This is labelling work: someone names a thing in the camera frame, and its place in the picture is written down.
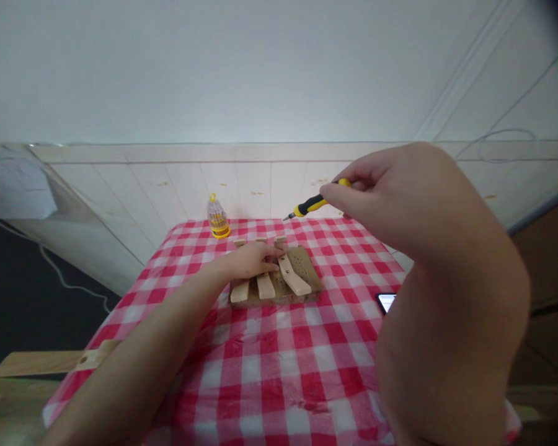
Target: table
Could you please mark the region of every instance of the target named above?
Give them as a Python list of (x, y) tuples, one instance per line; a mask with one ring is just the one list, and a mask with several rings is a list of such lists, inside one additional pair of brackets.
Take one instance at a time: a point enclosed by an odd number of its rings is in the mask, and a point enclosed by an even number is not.
[[(318, 302), (232, 310), (225, 288), (153, 422), (148, 444), (394, 444), (379, 408), (376, 293), (396, 293), (403, 269), (346, 219), (231, 220), (216, 240), (207, 221), (172, 229), (88, 349), (130, 331), (233, 240), (287, 236), (308, 249), (325, 291)], [(91, 370), (69, 373), (43, 410), (50, 425)], [(510, 435), (518, 420), (510, 411)]]

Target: white wire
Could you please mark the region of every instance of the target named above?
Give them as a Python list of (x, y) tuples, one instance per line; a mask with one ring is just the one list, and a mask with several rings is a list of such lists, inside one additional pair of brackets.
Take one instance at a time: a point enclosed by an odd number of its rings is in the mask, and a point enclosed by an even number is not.
[(66, 281), (64, 280), (64, 276), (62, 275), (62, 272), (60, 271), (60, 269), (56, 266), (56, 264), (52, 261), (52, 259), (50, 259), (48, 257), (47, 253), (45, 252), (45, 246), (43, 245), (43, 243), (38, 242), (37, 240), (34, 240), (34, 239), (24, 235), (24, 234), (20, 234), (16, 231), (12, 230), (7, 225), (3, 224), (1, 221), (0, 221), (0, 226), (3, 229), (6, 229), (11, 234), (14, 234), (14, 235), (16, 235), (20, 238), (24, 238), (24, 239), (29, 240), (31, 242), (37, 243), (37, 245), (39, 246), (39, 252), (42, 254), (42, 257), (45, 259), (45, 261), (48, 263), (48, 265), (50, 265), (54, 269), (54, 271), (56, 271), (56, 274), (58, 275), (58, 279), (60, 280), (60, 283), (62, 284), (62, 286), (64, 288), (79, 289), (79, 290), (82, 290), (82, 291), (84, 291), (84, 292), (86, 292), (90, 295), (95, 296), (95, 297), (100, 297), (101, 299), (104, 300), (104, 310), (105, 310), (105, 312), (108, 313), (108, 314), (111, 313), (111, 310), (107, 307), (107, 297), (106, 296), (104, 296), (103, 294), (98, 294), (96, 292), (92, 292), (91, 290), (86, 289), (86, 288), (81, 287), (81, 286), (69, 285), (69, 284), (66, 283)]
[[(491, 137), (492, 135), (499, 134), (499, 133), (506, 133), (506, 132), (526, 133), (531, 138), (531, 141), (533, 141), (535, 144), (537, 144), (538, 137), (531, 130), (521, 129), (521, 128), (509, 128), (509, 129), (503, 129), (503, 130), (496, 130), (496, 131), (488, 132), (485, 135), (482, 135), (479, 138), (474, 139), (473, 141), (471, 141), (468, 145), (466, 145), (465, 147), (463, 147), (461, 149), (461, 152), (457, 153), (457, 156), (454, 159), (459, 160), (459, 157), (463, 154), (463, 152), (465, 152), (468, 148), (473, 146), (475, 143), (477, 143), (479, 141), (483, 141), (483, 140)], [(493, 163), (493, 164), (502, 164), (502, 163), (507, 163), (507, 162), (512, 162), (512, 161), (520, 161), (521, 160), (521, 159), (510, 159), (510, 158), (506, 158), (506, 159), (486, 158), (486, 157), (484, 157), (483, 146), (478, 146), (477, 147), (477, 158), (480, 161)]]
[[(470, 148), (471, 146), (473, 146), (475, 143), (482, 141), (484, 139), (489, 138), (490, 136), (493, 136), (495, 134), (499, 134), (499, 133), (506, 133), (506, 132), (518, 132), (518, 133), (525, 133), (529, 136), (529, 138), (531, 138), (531, 141), (533, 142), (534, 145), (537, 145), (538, 143), (538, 137), (531, 131), (531, 130), (527, 130), (527, 129), (523, 129), (523, 128), (507, 128), (507, 129), (503, 129), (503, 130), (494, 130), (496, 128), (496, 126), (510, 113), (512, 112), (515, 107), (517, 105), (519, 105), (519, 103), (525, 99), (529, 93), (531, 93), (533, 91), (533, 89), (535, 89), (535, 87), (537, 87), (539, 85), (539, 83), (544, 79), (544, 77), (550, 72), (550, 70), (558, 63), (558, 54), (556, 55), (556, 57), (554, 57), (554, 59), (552, 59), (552, 61), (546, 66), (546, 69), (537, 77), (537, 79), (530, 85), (530, 87), (528, 89), (526, 89), (523, 94), (521, 94), (517, 100), (515, 100), (510, 107), (508, 107), (504, 113), (502, 113), (500, 115), (500, 117), (496, 120), (496, 122), (494, 124), (492, 124), (492, 126), (488, 129), (488, 132), (486, 132), (485, 135), (480, 136), (479, 138), (475, 139), (474, 141), (471, 141), (468, 145), (466, 145), (465, 147), (463, 147), (461, 149), (461, 152), (459, 152), (457, 154), (457, 156), (454, 158), (455, 160), (458, 160), (459, 157), (461, 156), (461, 154), (463, 152), (465, 152), (468, 148)], [(477, 158), (480, 161), (484, 161), (484, 162), (488, 162), (488, 163), (493, 163), (493, 164), (503, 164), (503, 163), (507, 163), (507, 162), (513, 162), (513, 161), (521, 161), (522, 159), (511, 159), (511, 158), (506, 158), (506, 159), (492, 159), (492, 158), (486, 158), (484, 156), (484, 147), (483, 146), (478, 146), (477, 147)]]

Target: phone screen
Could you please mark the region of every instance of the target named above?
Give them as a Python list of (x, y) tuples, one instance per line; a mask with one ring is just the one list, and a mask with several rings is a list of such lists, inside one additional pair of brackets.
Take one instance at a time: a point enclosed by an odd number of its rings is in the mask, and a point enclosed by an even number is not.
[(391, 305), (395, 300), (396, 294), (377, 294), (376, 298), (384, 314), (391, 309)]

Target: screwdriver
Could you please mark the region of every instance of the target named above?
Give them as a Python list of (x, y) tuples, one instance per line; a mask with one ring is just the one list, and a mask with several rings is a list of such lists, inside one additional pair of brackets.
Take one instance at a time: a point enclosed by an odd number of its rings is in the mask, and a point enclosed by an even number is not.
[[(342, 186), (347, 186), (347, 187), (352, 186), (352, 184), (347, 178), (341, 178), (339, 181), (333, 181), (333, 183), (340, 184)], [(307, 199), (302, 204), (297, 205), (296, 208), (293, 210), (293, 212), (289, 214), (287, 217), (285, 217), (283, 221), (290, 220), (294, 217), (303, 217), (308, 212), (312, 212), (315, 211), (316, 209), (320, 209), (325, 204), (327, 204), (327, 201), (322, 197), (321, 194), (313, 196), (312, 198)]]

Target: dark floor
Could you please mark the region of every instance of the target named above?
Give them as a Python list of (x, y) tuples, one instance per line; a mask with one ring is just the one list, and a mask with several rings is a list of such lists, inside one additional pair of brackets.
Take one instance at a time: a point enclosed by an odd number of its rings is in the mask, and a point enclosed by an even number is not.
[[(114, 308), (116, 294), (46, 252), (69, 285), (106, 295)], [(0, 227), (0, 362), (12, 351), (83, 350), (106, 316), (102, 299), (62, 287), (36, 243)]]

